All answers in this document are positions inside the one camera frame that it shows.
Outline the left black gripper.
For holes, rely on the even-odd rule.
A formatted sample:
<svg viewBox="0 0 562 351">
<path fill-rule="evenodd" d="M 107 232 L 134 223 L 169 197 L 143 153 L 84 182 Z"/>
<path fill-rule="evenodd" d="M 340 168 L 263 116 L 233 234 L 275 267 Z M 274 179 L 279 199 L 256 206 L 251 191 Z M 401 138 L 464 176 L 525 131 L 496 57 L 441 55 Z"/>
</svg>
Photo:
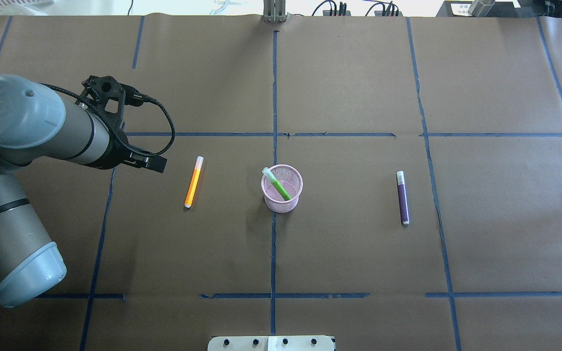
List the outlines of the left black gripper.
<svg viewBox="0 0 562 351">
<path fill-rule="evenodd" d="M 135 154 L 127 149 L 117 148 L 113 152 L 117 164 L 131 166 L 138 169 L 148 169 L 156 173 L 164 173 L 167 159 L 161 156 L 146 157 Z"/>
</svg>

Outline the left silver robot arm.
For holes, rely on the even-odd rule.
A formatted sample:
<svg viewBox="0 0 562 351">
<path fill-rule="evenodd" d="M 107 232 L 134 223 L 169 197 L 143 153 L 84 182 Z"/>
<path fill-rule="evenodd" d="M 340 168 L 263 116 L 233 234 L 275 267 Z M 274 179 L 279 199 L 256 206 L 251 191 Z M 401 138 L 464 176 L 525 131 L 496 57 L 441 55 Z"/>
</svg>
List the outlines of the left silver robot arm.
<svg viewBox="0 0 562 351">
<path fill-rule="evenodd" d="M 90 76 L 83 91 L 0 74 L 0 305 L 11 309 L 60 283 L 67 267 L 16 173 L 48 157 L 109 170 L 118 165 L 163 173 L 176 131 L 156 98 L 112 76 Z M 132 145 L 122 129 L 125 106 L 161 109 L 170 140 L 152 153 Z"/>
</svg>

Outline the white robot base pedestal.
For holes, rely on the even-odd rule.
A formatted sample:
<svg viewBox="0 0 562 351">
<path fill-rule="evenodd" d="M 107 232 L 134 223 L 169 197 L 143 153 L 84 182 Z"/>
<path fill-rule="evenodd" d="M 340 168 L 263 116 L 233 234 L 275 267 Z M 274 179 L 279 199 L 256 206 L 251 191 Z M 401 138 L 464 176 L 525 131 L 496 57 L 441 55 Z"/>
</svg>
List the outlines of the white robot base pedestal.
<svg viewBox="0 0 562 351">
<path fill-rule="evenodd" d="M 210 339 L 208 351 L 335 351 L 328 335 L 219 336 Z"/>
</svg>

